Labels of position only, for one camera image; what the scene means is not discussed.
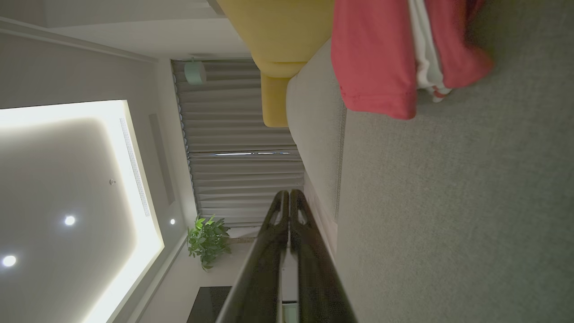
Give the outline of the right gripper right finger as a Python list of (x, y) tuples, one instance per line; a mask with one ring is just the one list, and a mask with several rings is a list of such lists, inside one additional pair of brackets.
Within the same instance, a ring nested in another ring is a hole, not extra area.
[(290, 244), (298, 263), (300, 323), (357, 323), (328, 248), (301, 190), (290, 192)]

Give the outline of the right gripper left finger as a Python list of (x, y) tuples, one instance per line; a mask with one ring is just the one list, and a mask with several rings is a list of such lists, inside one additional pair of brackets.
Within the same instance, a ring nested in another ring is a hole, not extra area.
[(278, 192), (267, 211), (217, 323), (277, 323), (280, 272), (289, 233), (289, 193)]

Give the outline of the red white-sleeved shirt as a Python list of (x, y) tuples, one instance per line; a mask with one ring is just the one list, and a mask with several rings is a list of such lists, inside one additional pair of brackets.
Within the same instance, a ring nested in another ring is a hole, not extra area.
[(331, 61), (347, 109), (416, 116), (417, 92), (451, 93), (439, 31), (458, 0), (335, 0)]

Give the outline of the red shorts with white trim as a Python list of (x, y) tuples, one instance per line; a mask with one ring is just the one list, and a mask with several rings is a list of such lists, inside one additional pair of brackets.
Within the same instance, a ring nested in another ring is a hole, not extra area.
[(467, 87), (492, 70), (489, 55), (467, 37), (486, 0), (424, 0), (447, 88)]

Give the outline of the dark flat panel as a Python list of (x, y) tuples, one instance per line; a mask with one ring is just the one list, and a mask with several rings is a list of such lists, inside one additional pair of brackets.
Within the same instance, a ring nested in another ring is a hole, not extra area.
[(186, 323), (216, 323), (231, 286), (201, 287)]

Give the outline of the green potted plant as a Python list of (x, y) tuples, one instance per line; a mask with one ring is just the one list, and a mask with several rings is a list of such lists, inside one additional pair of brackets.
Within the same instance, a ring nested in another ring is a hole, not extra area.
[(229, 227), (224, 219), (199, 217), (188, 228), (186, 238), (189, 256), (200, 261), (204, 271), (211, 270), (219, 256), (231, 253)]

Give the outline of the grey pleated curtain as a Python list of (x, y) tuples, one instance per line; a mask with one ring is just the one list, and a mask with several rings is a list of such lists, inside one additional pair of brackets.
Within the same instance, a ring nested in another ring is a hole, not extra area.
[(230, 227), (258, 226), (275, 194), (303, 188), (292, 136), (264, 124), (253, 61), (204, 61), (199, 85), (188, 82), (185, 66), (171, 63), (197, 213)]

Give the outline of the grey fabric sofa seat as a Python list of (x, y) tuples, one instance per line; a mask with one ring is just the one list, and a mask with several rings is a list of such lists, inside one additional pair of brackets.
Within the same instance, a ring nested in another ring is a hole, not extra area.
[(470, 36), (494, 70), (409, 121), (347, 110), (330, 42), (289, 82), (359, 323), (574, 323), (574, 0), (486, 0)]

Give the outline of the round pale green lamp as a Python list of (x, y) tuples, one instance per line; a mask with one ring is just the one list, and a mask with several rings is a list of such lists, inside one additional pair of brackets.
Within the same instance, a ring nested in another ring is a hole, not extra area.
[(187, 61), (184, 64), (184, 74), (190, 85), (203, 85), (207, 82), (206, 69), (202, 61)]

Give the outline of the yellow upholstered sofa back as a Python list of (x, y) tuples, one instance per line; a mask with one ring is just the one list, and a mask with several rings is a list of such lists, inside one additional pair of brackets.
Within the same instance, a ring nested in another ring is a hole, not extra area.
[(261, 73), (262, 117), (287, 127), (291, 78), (331, 37), (335, 0), (217, 0)]

